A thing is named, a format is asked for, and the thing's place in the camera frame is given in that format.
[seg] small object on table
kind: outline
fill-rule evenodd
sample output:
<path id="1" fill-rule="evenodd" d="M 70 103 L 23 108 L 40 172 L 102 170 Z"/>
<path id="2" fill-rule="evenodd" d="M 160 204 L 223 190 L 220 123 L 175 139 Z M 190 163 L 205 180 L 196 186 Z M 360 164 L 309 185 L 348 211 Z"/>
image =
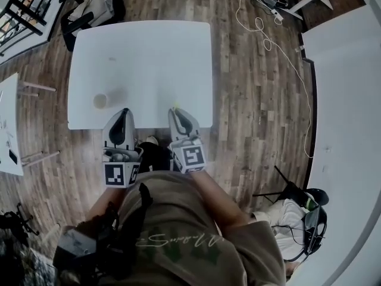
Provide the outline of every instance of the small object on table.
<path id="1" fill-rule="evenodd" d="M 14 162 L 14 164 L 17 165 L 17 156 L 14 154 L 14 152 L 12 150 L 10 150 L 10 158 L 11 160 Z"/>
<path id="2" fill-rule="evenodd" d="M 97 109 L 103 109 L 107 105 L 107 96 L 104 94 L 97 94 L 94 96 L 94 107 Z"/>
<path id="3" fill-rule="evenodd" d="M 197 120 L 185 110 L 172 108 L 168 121 L 172 138 L 169 149 L 179 170 L 183 174 L 203 170 L 207 161 Z"/>
<path id="4" fill-rule="evenodd" d="M 135 184 L 143 150 L 135 148 L 132 112 L 122 109 L 103 129 L 104 184 L 112 188 L 127 188 Z"/>

